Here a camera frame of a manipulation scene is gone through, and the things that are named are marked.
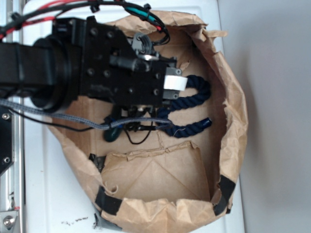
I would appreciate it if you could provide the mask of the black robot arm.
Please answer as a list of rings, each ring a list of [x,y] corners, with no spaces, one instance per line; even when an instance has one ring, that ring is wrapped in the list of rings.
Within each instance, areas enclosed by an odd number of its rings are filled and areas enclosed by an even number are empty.
[[[29,97],[49,113],[66,110],[79,96],[126,108],[162,107],[186,89],[176,63],[145,34],[128,38],[94,17],[61,18],[32,46],[1,43],[0,96]]]

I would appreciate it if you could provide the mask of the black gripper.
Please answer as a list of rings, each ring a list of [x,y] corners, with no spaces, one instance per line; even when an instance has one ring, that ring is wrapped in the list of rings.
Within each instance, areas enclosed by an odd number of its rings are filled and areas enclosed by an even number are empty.
[[[142,109],[168,106],[186,89],[176,60],[156,52],[146,34],[127,37],[94,17],[57,19],[52,33],[80,66],[80,96]]]

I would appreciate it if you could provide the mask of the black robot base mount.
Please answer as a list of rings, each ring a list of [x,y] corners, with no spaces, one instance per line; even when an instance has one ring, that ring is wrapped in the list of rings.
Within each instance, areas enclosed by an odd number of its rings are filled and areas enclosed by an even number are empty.
[[[0,108],[0,175],[2,176],[13,162],[12,117],[7,108]]]

